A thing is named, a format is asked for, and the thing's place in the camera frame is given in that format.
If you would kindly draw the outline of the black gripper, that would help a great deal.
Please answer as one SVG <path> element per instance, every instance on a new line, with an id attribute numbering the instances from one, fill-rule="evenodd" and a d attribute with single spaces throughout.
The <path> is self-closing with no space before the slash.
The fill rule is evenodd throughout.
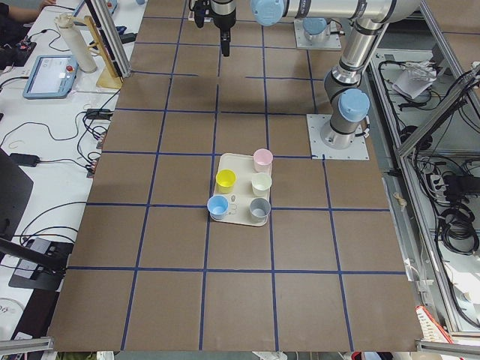
<path id="1" fill-rule="evenodd" d="M 220 48 L 222 56 L 230 56 L 230 30 L 236 24 L 236 1 L 234 0 L 196 0 L 189 1 L 196 26 L 201 29 L 205 18 L 213 19 L 220 30 Z"/>

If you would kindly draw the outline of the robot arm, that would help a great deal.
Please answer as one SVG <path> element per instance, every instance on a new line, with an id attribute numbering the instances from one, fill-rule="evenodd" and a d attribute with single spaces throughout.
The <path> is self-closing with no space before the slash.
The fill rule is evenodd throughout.
<path id="1" fill-rule="evenodd" d="M 337 35 L 332 31 L 331 20 L 326 18 L 304 18 L 301 22 L 304 37 L 309 45 L 326 44 Z"/>
<path id="2" fill-rule="evenodd" d="M 284 17 L 344 18 L 352 20 L 352 30 L 342 56 L 326 75 L 324 88 L 333 114 L 322 128 L 326 144 L 350 142 L 370 108 L 368 96 L 359 90 L 368 66 L 385 29 L 408 17 L 419 1 L 251 1 L 250 9 L 262 26 L 273 26 Z"/>

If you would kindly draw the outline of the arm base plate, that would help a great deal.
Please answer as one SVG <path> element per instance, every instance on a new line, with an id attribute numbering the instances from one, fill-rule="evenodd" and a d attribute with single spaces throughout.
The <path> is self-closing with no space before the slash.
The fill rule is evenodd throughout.
<path id="1" fill-rule="evenodd" d="M 332 19 L 304 18 L 294 21 L 298 49 L 340 51 L 340 30 Z"/>
<path id="2" fill-rule="evenodd" d="M 330 114 L 307 114 L 311 157 L 317 160 L 368 161 L 367 135 L 360 123 L 355 133 L 343 135 L 331 128 Z"/>

